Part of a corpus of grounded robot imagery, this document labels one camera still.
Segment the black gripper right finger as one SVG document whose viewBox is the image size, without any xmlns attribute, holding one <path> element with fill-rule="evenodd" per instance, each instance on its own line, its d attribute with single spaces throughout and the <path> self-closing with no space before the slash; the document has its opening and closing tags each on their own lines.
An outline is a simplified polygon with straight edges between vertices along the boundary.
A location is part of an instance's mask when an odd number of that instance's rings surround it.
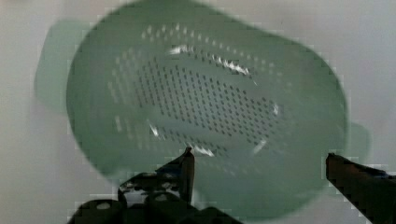
<svg viewBox="0 0 396 224">
<path fill-rule="evenodd" d="M 326 178 L 372 224 L 395 224 L 395 176 L 329 153 Z"/>
</svg>

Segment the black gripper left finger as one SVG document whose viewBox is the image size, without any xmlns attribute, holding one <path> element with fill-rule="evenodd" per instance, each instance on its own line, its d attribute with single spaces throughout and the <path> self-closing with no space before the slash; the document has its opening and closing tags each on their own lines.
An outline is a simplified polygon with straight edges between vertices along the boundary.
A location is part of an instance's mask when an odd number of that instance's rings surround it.
<svg viewBox="0 0 396 224">
<path fill-rule="evenodd" d="M 118 188 L 118 199 L 126 206 L 142 202 L 150 193 L 170 192 L 190 203 L 194 184 L 195 157 L 192 147 L 186 147 L 177 158 L 154 172 L 140 173 Z"/>
</svg>

